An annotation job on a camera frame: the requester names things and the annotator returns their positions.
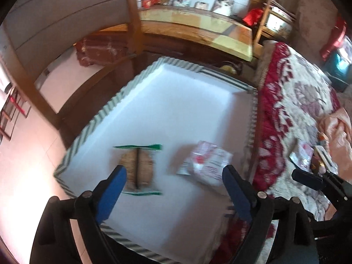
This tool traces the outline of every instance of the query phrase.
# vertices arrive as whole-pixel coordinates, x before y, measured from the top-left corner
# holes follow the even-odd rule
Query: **small package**
[[[161,195],[154,184],[154,154],[161,150],[161,145],[150,146],[114,146],[124,150],[119,165],[126,168],[127,181],[124,189],[125,194],[130,195]]]
[[[210,142],[200,141],[177,173],[193,176],[221,195],[227,195],[222,182],[222,169],[230,163],[231,158],[232,154],[224,149]]]
[[[330,144],[329,144],[329,138],[322,132],[318,133],[318,140],[319,140],[319,145],[323,146],[325,151],[330,154]]]
[[[313,156],[313,148],[306,142],[297,139],[296,145],[293,148],[290,159],[298,168],[309,172],[310,160]]]
[[[314,146],[314,156],[322,162],[326,170],[329,170],[333,174],[338,174],[337,164],[332,161],[330,155],[327,153],[323,146]]]

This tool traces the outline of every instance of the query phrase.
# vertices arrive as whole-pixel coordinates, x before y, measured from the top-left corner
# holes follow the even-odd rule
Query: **bed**
[[[288,45],[274,41],[264,46],[255,83],[259,90],[258,165],[253,186],[272,197],[299,197],[304,208],[311,211],[317,221],[322,221],[329,201],[322,193],[291,178],[295,167],[288,155],[296,138],[317,144],[317,121],[340,107],[336,92],[325,82],[324,73],[318,67]],[[274,222],[258,263],[266,263],[276,225]],[[211,263],[226,263],[247,229],[248,224],[244,222],[231,223]]]

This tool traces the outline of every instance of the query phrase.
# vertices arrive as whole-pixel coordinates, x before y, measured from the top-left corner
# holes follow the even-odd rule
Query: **floor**
[[[55,111],[101,66],[79,65],[73,48],[66,51],[50,67],[50,74],[40,91]],[[15,114],[6,126],[11,141],[0,144],[0,235],[20,264],[28,264],[34,235],[48,199],[57,195],[68,198],[52,173],[61,162],[65,148],[57,131],[34,109],[27,119]],[[77,221],[73,233],[83,263],[90,263],[80,237]]]

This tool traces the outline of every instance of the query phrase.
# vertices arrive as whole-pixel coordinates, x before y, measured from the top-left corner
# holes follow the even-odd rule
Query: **striped tray border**
[[[250,130],[249,130],[249,136],[248,136],[248,143],[245,149],[245,154],[248,149],[251,151],[253,148],[253,142],[254,142],[254,132],[255,126],[256,126],[256,120],[257,120],[257,90],[253,88],[252,86],[239,81],[233,77],[230,77],[226,74],[220,73],[218,71],[208,69],[206,67],[203,67],[198,64],[194,64],[191,62],[175,59],[175,58],[170,58],[170,57],[161,57],[157,61],[155,61],[153,64],[148,66],[145,70],[143,70],[139,75],[137,75],[133,80],[131,80],[125,87],[123,87],[120,92],[118,92],[114,97],[112,97],[108,103],[96,114],[93,119],[87,124],[86,127],[82,130],[82,132],[77,136],[77,138],[73,141],[73,144],[71,147],[67,150],[66,155],[63,157],[61,164],[58,165],[56,170],[53,173],[53,176],[55,177],[56,181],[59,183],[61,188],[64,190],[64,192],[71,198],[78,197],[76,196],[70,188],[65,184],[65,182],[62,180],[60,175],[67,170],[69,164],[71,163],[72,159],[74,156],[77,154],[79,148],[87,141],[87,138],[94,132],[94,130],[97,128],[97,126],[103,121],[103,119],[114,109],[114,107],[121,102],[122,99],[124,99],[130,92],[133,90],[140,82],[142,82],[150,73],[154,72],[157,70],[160,66],[163,64],[169,64],[173,66],[177,66],[179,68],[184,68],[187,70],[191,70],[194,72],[199,72],[203,73],[206,75],[214,76],[216,78],[219,78],[223,81],[226,81],[230,84],[233,84],[243,90],[247,90],[248,93],[253,95],[253,112],[251,116],[251,125],[250,125]],[[231,200],[229,199],[229,206],[233,205]],[[230,214],[233,214],[234,211],[229,210],[228,211]],[[222,236],[226,233],[227,230],[227,224],[228,224],[228,217],[223,217],[222,223],[220,225],[219,231],[216,234],[214,241],[212,244],[207,248],[207,253],[204,255],[203,259],[201,259],[199,264],[203,263],[209,263],[210,260],[212,259],[212,255],[215,252],[215,250],[219,247],[221,243]],[[172,259],[169,259],[167,257],[161,256],[159,254],[156,254],[148,249],[145,249],[128,239],[124,238],[122,235],[119,233],[115,232],[111,227],[109,227],[106,223],[102,223],[100,225],[100,229],[109,237],[113,238],[117,243],[124,245],[126,248],[133,250],[134,252],[145,256],[151,260],[154,260],[159,263],[163,264],[180,264],[179,262],[176,262]]]

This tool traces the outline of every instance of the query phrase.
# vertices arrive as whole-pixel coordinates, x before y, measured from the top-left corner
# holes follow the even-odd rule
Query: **picture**
[[[160,4],[164,6],[170,5],[170,3],[171,3],[171,0],[160,0]]]
[[[204,3],[204,2],[196,2],[194,4],[194,7],[196,9],[201,9],[201,10],[207,10],[208,6],[209,6],[209,4],[208,3]]]
[[[191,0],[174,0],[173,6],[176,7],[189,7]]]
[[[215,0],[212,12],[228,17],[232,14],[234,4],[235,2],[233,0]]]

